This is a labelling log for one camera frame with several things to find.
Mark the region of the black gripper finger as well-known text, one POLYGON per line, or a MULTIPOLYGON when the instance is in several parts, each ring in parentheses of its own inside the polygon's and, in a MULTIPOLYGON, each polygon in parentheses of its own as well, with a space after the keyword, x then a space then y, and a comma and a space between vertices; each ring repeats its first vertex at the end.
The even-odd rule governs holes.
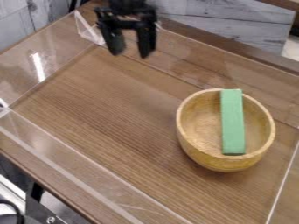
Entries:
POLYGON ((107 44, 107 49, 111 54, 118 56, 127 47, 125 35, 121 29, 113 29, 110 26, 103 24, 101 26, 102 35, 107 44))
POLYGON ((141 23, 137 28, 138 50, 145 59, 157 48, 157 28, 154 24, 141 23))

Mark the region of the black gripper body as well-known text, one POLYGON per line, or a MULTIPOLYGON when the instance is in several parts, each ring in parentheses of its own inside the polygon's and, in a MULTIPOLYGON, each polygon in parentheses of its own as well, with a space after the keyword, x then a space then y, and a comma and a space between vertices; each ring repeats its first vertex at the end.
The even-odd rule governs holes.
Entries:
POLYGON ((147 0, 107 0, 94 11, 101 30, 154 29, 158 22, 157 7, 147 0))

